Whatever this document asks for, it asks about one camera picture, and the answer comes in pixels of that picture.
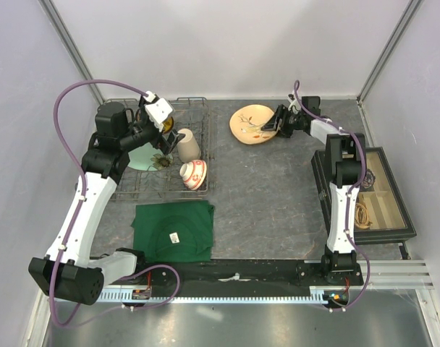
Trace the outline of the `cream bird pattern plate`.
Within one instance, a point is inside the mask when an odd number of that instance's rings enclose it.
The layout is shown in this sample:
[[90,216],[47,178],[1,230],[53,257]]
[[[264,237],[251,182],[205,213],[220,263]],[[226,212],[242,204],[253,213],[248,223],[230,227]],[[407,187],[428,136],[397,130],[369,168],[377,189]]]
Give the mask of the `cream bird pattern plate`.
[[277,131],[263,131],[261,128],[271,119],[274,111],[268,106],[253,104],[235,111],[229,120],[234,137],[246,145],[259,145],[276,136]]

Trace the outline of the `mint green flower plate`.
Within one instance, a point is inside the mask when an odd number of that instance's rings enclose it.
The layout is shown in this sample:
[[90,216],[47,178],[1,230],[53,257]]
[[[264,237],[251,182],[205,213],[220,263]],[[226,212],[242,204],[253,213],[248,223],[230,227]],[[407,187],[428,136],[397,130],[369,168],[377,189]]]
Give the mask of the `mint green flower plate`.
[[173,164],[171,154],[164,155],[151,144],[146,144],[129,152],[129,167],[138,171],[161,171]]

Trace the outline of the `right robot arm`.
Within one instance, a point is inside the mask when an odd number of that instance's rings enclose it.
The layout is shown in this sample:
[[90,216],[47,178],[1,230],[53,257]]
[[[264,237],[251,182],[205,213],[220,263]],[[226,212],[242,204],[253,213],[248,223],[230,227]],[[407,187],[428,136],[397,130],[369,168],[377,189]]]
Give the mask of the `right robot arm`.
[[302,131],[325,145],[323,177],[329,189],[331,212],[319,273],[325,283],[334,285],[345,277],[357,280],[360,276],[354,227],[358,193],[366,172],[365,137],[322,116],[320,104],[318,96],[289,96],[289,105],[278,106],[261,129],[276,131],[286,138]]

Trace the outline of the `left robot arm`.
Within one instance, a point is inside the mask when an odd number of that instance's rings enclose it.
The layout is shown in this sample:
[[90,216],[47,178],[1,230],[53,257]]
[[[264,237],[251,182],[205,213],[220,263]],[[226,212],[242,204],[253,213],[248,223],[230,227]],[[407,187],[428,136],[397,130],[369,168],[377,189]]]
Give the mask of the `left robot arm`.
[[42,258],[34,257],[28,272],[50,299],[94,304],[102,289],[125,278],[142,283],[147,267],[140,251],[120,248],[93,260],[90,250],[98,224],[130,163],[130,152],[146,144],[163,154],[173,151],[181,135],[164,134],[174,109],[164,98],[143,100],[136,112],[112,101],[98,107],[96,132],[79,165],[77,189],[64,223]]

